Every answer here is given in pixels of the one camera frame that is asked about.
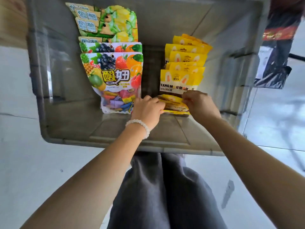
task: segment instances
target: bracelet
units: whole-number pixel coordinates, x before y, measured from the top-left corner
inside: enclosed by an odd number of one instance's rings
[[[127,121],[125,127],[127,125],[132,124],[132,123],[139,123],[140,125],[142,125],[145,128],[145,130],[146,130],[146,137],[144,137],[144,139],[148,138],[150,130],[149,130],[149,128],[147,127],[147,125],[143,121],[141,121],[141,120],[130,120],[130,121]]]

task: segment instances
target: leg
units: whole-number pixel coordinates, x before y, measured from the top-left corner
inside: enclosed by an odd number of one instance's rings
[[[108,229],[170,229],[160,153],[137,152],[110,212]]]
[[[211,188],[179,154],[162,154],[167,209],[172,228],[227,228]]]

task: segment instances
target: white tile floor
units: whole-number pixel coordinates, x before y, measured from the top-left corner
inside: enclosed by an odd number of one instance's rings
[[[295,44],[304,44],[303,37],[299,36],[305,32],[304,24],[300,29],[292,48],[296,54],[302,55]],[[45,142],[39,131],[27,51],[0,47],[0,54],[7,55],[0,61],[0,222],[3,229],[17,229],[100,149]],[[16,58],[19,65],[12,66],[10,61]],[[301,140],[305,132],[305,109],[298,104],[305,96],[302,72],[305,63],[291,61],[291,65],[293,70],[283,90],[258,89],[245,134],[249,140],[304,175],[300,162],[305,163],[305,153],[300,150],[305,150]],[[290,113],[296,105],[299,112],[292,117]],[[258,115],[263,115],[264,119],[258,121]],[[286,134],[281,132],[282,129],[286,130]],[[227,158],[186,155],[186,163],[200,173],[212,188],[229,229],[274,228]],[[229,180],[234,183],[234,191],[222,209]],[[106,228],[108,220],[109,214],[101,228]]]

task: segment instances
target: person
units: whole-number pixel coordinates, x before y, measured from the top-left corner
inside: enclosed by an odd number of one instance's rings
[[[182,98],[274,225],[303,228],[305,179],[237,133],[206,93],[187,91]],[[164,107],[157,98],[136,99],[131,119],[152,130]],[[226,228],[211,189],[185,166],[183,156],[135,154],[146,133],[140,123],[127,125],[21,228],[100,228],[112,203],[108,228]],[[132,168],[126,172],[130,162]]]

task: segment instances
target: gray transparent plastic container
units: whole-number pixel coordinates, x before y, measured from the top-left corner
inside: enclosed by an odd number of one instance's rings
[[[27,0],[28,50],[42,137],[51,143],[105,148],[130,115],[103,114],[80,60],[79,32],[65,2],[135,11],[143,44],[142,96],[158,95],[164,47],[183,33],[211,44],[198,90],[212,96],[233,127],[243,114],[257,71],[269,0]],[[162,115],[138,150],[222,155],[194,119]]]

